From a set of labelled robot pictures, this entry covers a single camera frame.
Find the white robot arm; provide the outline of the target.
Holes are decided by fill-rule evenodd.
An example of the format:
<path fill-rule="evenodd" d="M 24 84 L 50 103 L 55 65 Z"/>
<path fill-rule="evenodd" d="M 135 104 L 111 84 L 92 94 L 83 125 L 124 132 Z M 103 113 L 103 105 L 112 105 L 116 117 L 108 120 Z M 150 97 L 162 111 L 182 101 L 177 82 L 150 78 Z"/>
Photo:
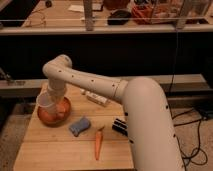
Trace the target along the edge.
<path fill-rule="evenodd" d="M 64 96 L 70 83 L 122 105 L 137 171 L 185 171 L 170 108 L 155 80 L 136 77 L 126 81 L 77 71 L 66 55 L 50 60 L 42 71 L 54 101 Z"/>

